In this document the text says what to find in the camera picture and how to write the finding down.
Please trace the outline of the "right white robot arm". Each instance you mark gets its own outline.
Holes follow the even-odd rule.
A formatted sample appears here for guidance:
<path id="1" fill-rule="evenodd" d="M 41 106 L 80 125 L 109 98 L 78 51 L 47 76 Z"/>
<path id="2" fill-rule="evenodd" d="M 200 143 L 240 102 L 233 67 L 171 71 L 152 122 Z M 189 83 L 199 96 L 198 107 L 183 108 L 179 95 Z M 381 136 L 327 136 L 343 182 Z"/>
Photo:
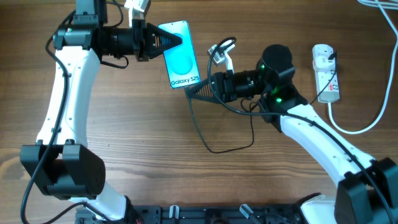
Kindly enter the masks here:
<path id="1" fill-rule="evenodd" d="M 258 96 L 258 115 L 299 143 L 335 183 L 335 198 L 313 194 L 297 203 L 300 223 L 396 223 L 397 164 L 376 160 L 329 127 L 292 82 L 295 68 L 288 47 L 274 44 L 254 70 L 209 73 L 185 89 L 188 100 L 228 107 Z"/>

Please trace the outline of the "blue screen smartphone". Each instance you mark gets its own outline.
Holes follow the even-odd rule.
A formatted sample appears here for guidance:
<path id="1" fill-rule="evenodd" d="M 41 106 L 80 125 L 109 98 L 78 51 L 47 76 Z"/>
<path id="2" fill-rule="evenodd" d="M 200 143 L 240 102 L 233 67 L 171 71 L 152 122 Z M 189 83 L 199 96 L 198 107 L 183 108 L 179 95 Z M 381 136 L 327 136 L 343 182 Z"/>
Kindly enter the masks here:
<path id="1" fill-rule="evenodd" d="M 182 39 L 182 43 L 164 52 L 164 60 L 173 89 L 201 81 L 188 22 L 185 20 L 159 24 L 159 28 Z"/>

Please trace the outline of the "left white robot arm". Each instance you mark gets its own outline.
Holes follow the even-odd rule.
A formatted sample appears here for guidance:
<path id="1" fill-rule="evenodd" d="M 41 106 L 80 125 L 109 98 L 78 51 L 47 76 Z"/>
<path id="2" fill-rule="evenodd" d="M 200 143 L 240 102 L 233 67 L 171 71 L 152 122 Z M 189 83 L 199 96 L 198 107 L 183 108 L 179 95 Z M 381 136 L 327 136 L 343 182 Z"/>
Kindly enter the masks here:
<path id="1" fill-rule="evenodd" d="M 182 43 L 146 22 L 149 1 L 126 1 L 129 25 L 108 25 L 106 1 L 77 1 L 45 45 L 55 60 L 55 80 L 45 121 L 20 160 L 30 186 L 83 206 L 98 223 L 142 223 L 130 199 L 107 182 L 103 160 L 88 149 L 86 124 L 94 80 L 103 56 L 146 62 Z"/>

